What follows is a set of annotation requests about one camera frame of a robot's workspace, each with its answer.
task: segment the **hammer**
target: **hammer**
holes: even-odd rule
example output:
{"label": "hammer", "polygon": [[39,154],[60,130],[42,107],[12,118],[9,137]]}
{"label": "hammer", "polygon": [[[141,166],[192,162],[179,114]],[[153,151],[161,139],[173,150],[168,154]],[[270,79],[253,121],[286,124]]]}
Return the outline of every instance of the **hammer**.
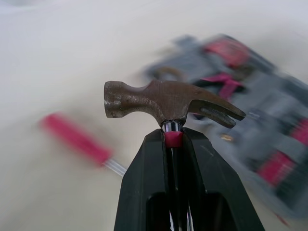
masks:
{"label": "hammer", "polygon": [[123,82],[108,81],[104,87],[104,105],[108,118],[124,117],[132,112],[152,115],[163,131],[177,131],[185,124],[187,113],[206,116],[232,128],[245,113],[202,88],[176,81],[153,80],[141,88]]}
{"label": "hammer", "polygon": [[[245,113],[219,96],[197,86],[158,80],[153,80],[141,88],[134,88],[123,82],[108,81],[104,86],[104,106],[109,118],[124,117],[129,113],[141,111],[151,114],[156,119],[166,145],[167,187],[173,227],[175,231],[191,230],[191,219],[187,220],[190,202],[184,175],[186,163],[181,148],[182,126],[186,122],[187,113],[206,116],[227,128],[235,125],[230,117],[242,120]],[[120,230],[118,227],[120,225],[116,224],[115,230]]]}

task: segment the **white surface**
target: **white surface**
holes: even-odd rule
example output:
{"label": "white surface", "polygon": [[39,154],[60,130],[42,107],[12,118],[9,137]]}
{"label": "white surface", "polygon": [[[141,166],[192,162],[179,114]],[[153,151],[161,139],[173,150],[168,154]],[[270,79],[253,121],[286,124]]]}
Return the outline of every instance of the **white surface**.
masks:
{"label": "white surface", "polygon": [[[172,39],[231,35],[307,80],[307,3],[291,0],[66,0],[0,11],[0,230],[112,230],[121,179],[42,132],[63,110],[115,148],[128,166],[157,128],[146,114],[106,119],[103,84],[142,86],[142,67]],[[269,231],[282,225],[253,199]]]}

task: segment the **black holder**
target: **black holder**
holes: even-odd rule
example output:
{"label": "black holder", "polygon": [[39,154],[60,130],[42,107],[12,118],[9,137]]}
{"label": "black holder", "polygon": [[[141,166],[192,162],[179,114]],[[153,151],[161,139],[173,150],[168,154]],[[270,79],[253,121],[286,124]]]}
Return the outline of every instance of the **black holder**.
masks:
{"label": "black holder", "polygon": [[[237,173],[202,133],[183,128],[181,180],[194,231],[264,231]],[[115,231],[169,231],[173,210],[162,130],[148,134],[123,177]]]}

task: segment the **screwdriver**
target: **screwdriver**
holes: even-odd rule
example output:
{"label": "screwdriver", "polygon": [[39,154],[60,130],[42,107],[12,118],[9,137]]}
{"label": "screwdriver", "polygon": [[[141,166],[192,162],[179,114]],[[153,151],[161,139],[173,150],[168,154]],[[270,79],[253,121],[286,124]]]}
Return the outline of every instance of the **screwdriver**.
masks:
{"label": "screwdriver", "polygon": [[105,165],[120,176],[126,169],[111,158],[112,151],[99,144],[91,135],[60,113],[53,113],[42,120],[42,125],[58,139],[69,144],[99,165]]}

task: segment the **rusty hammer head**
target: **rusty hammer head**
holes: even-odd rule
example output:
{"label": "rusty hammer head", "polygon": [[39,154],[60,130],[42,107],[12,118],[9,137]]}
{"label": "rusty hammer head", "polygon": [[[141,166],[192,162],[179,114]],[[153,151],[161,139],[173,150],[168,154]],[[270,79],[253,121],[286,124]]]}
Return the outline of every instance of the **rusty hammer head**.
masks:
{"label": "rusty hammer head", "polygon": [[167,121],[184,125],[188,112],[206,116],[228,128],[235,125],[229,116],[238,120],[245,117],[243,111],[219,96],[176,81],[153,80],[142,88],[108,81],[104,87],[104,105],[108,118],[140,111],[151,114],[160,126]]}

